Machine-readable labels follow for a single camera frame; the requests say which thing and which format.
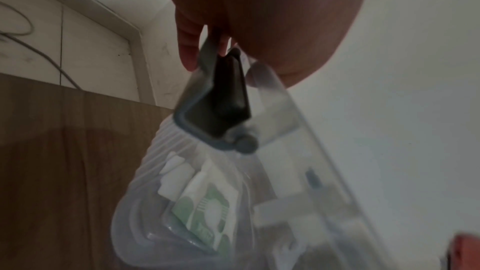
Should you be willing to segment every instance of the red object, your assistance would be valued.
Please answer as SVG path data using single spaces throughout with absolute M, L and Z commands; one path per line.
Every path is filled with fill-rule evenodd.
M 449 270 L 480 270 L 480 238 L 458 234 L 448 248 Z

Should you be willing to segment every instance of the plastic container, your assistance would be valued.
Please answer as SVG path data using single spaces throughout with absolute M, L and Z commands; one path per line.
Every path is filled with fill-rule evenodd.
M 242 55 L 244 69 L 250 64 Z M 119 202 L 111 225 L 116 254 L 158 269 L 395 269 L 359 205 L 276 75 L 260 65 L 247 88 L 255 154 L 219 151 L 162 124 Z M 172 228 L 172 201 L 157 191 L 170 152 L 196 172 L 209 158 L 238 195 L 229 254 Z

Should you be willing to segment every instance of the tiled floor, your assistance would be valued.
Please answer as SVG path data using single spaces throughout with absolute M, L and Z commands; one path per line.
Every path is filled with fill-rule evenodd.
M 18 38 L 61 65 L 85 91 L 139 101 L 128 40 L 57 0 L 0 0 L 25 14 L 34 32 Z M 22 32 L 28 23 L 0 6 L 0 31 Z M 44 58 L 0 36 L 0 73 L 73 87 Z

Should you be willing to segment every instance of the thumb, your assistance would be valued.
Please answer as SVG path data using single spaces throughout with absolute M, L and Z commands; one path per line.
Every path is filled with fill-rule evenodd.
M 200 34 L 204 25 L 191 21 L 178 8 L 175 9 L 175 22 L 181 63 L 192 72 L 197 68 Z

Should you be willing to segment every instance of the wood grain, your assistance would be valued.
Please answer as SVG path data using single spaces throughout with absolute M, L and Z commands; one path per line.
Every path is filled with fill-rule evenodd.
M 112 215 L 170 113 L 0 74 L 0 269 L 127 269 Z

